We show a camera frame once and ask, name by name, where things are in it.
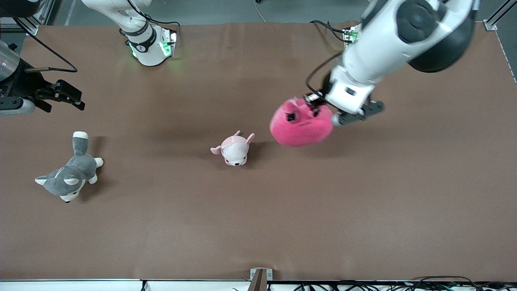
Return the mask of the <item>aluminium frame profile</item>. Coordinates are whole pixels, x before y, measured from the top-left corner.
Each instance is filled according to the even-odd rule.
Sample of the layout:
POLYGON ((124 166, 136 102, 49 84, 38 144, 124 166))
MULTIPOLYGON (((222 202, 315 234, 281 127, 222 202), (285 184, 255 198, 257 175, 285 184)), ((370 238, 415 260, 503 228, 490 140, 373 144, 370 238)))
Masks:
POLYGON ((504 0, 488 19, 483 20, 485 30, 497 31, 497 22, 499 22, 516 4, 517 0, 504 0))
POLYGON ((40 5, 29 18, 18 18, 20 28, 26 28, 32 35, 37 35, 39 26, 50 23, 50 17, 56 0, 40 0, 40 5))

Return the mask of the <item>right arm base connector plate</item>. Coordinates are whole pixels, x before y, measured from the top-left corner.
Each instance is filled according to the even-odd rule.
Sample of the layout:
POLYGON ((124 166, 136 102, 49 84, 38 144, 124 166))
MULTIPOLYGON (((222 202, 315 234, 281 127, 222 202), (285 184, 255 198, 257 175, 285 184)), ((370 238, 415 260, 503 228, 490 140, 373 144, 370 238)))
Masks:
POLYGON ((165 57, 174 57, 177 32, 166 28, 161 28, 160 47, 165 57))

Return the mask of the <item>grey metal bracket post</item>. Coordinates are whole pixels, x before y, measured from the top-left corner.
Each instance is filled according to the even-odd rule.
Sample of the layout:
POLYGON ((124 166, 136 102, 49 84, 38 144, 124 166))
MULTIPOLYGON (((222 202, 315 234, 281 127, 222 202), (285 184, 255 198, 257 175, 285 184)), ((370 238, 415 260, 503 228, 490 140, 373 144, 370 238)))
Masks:
POLYGON ((271 291, 269 282, 272 280, 272 268, 251 268, 250 285, 247 291, 271 291))

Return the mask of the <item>left arm base connector plate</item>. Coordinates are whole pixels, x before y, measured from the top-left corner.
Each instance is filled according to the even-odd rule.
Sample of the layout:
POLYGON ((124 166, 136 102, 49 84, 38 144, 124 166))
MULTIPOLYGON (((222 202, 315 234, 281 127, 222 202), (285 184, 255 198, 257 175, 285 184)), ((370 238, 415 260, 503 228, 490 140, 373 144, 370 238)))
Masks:
POLYGON ((346 46, 359 40, 360 28, 361 25, 355 25, 342 30, 343 41, 346 46))

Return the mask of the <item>brown table cover sheet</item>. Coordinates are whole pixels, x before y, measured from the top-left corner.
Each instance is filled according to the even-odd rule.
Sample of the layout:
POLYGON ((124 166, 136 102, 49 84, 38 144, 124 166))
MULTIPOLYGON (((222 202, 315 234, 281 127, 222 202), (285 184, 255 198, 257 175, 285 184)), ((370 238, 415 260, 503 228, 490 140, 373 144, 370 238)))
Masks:
POLYGON ((86 107, 0 117, 0 278, 517 280, 517 85, 482 24, 453 67, 405 66, 373 92, 384 112, 304 148, 269 121, 342 46, 314 24, 185 25, 157 67, 114 26, 38 37, 86 107), (105 163, 65 203, 34 180, 75 131, 105 163), (239 167, 210 151, 236 131, 255 134, 239 167))

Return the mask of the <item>round bright pink plush toy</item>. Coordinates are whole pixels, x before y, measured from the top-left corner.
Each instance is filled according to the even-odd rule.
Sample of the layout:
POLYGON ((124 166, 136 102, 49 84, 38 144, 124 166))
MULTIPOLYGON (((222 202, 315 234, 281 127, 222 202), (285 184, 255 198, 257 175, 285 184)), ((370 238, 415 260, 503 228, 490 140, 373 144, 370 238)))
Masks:
POLYGON ((317 144, 332 133, 333 112, 326 105, 312 110, 302 98, 286 100, 273 114, 269 130, 283 146, 298 148, 317 144))

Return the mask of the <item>grey husky plush toy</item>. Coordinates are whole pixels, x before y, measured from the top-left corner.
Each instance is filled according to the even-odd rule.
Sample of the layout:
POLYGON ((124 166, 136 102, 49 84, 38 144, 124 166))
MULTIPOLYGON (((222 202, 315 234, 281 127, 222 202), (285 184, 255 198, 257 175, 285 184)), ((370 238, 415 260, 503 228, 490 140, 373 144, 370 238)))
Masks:
POLYGON ((85 184, 97 182, 96 171, 105 163, 101 157, 87 154, 88 143, 89 135, 85 131, 75 131, 72 138, 74 155, 59 169, 34 181, 65 203, 76 199, 85 184))

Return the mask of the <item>pale pink puppy plush toy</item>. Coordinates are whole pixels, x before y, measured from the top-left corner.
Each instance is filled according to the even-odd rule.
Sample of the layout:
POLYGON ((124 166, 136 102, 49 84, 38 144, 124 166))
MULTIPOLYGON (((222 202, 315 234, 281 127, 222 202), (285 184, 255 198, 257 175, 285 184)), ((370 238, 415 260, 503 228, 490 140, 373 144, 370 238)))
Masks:
POLYGON ((248 151, 254 138, 254 133, 244 138, 241 136, 241 131, 236 131, 234 135, 226 138, 219 146, 210 148, 210 151, 212 154, 222 155, 225 164, 229 166, 243 166, 248 160, 248 151))

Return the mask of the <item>white table edge rail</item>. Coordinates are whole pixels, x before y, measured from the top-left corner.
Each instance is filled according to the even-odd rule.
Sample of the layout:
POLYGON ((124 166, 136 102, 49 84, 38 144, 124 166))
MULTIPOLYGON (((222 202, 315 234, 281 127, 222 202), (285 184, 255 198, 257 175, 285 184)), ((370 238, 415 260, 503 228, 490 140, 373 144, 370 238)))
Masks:
MULTIPOLYGON (((271 291, 517 291, 517 282, 272 280, 271 291)), ((0 291, 247 291, 248 280, 0 280, 0 291)))

